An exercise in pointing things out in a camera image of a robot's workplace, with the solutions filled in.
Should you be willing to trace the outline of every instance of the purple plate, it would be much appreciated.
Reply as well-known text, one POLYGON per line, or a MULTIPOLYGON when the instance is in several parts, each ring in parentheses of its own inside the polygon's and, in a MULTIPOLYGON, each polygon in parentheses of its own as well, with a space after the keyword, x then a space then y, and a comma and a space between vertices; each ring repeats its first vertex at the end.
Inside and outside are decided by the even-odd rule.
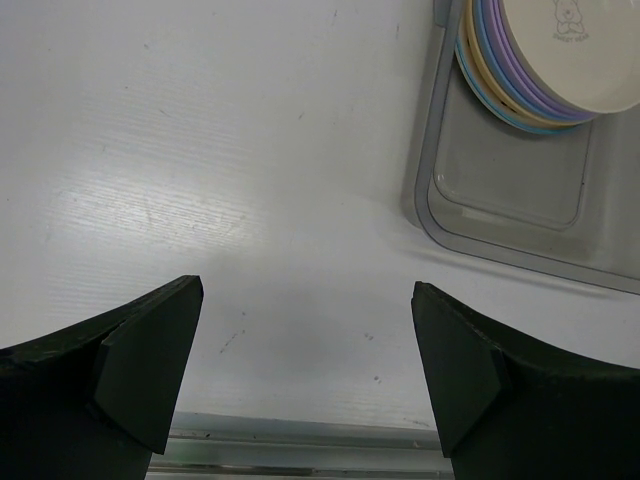
POLYGON ((569 107, 544 92, 531 79, 511 47, 503 23, 500 0, 476 1, 480 1, 482 5, 482 16, 486 25, 491 50, 495 53, 498 64, 512 82, 514 88, 518 90, 518 93, 541 110, 568 121, 585 122, 596 117, 591 112, 569 107))

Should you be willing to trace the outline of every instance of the stack of plates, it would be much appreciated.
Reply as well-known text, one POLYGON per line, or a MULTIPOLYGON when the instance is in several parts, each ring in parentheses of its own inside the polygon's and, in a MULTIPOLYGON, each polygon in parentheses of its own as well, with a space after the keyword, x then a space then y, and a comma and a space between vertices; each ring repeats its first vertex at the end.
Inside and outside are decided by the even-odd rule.
POLYGON ((640 1, 467 2, 458 61, 509 125, 557 134, 640 103, 640 1))

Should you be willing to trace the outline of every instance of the bear illustration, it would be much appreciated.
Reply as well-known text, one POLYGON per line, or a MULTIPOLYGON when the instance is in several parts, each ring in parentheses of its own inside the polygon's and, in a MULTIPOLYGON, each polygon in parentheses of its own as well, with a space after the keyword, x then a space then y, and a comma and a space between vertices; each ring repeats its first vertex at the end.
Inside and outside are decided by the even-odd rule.
POLYGON ((553 3, 556 4, 559 34, 584 33, 578 0, 553 0, 553 3))

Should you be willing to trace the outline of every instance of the table surface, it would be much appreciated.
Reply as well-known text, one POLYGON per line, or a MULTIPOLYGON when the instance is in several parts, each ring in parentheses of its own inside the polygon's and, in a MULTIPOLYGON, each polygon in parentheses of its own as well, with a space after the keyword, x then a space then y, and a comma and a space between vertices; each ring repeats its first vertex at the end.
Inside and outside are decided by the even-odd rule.
POLYGON ((447 252, 400 195, 422 0, 9 0, 0 346, 182 274, 177 409, 433 429, 410 299, 640 367, 640 299, 447 252))

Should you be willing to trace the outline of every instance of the white plate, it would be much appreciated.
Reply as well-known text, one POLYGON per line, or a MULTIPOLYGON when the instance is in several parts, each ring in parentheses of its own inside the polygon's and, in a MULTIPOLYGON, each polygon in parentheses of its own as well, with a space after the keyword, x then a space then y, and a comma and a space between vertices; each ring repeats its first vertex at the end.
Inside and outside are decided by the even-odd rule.
POLYGON ((500 0, 505 30, 541 88, 614 113, 640 103, 640 0, 500 0))

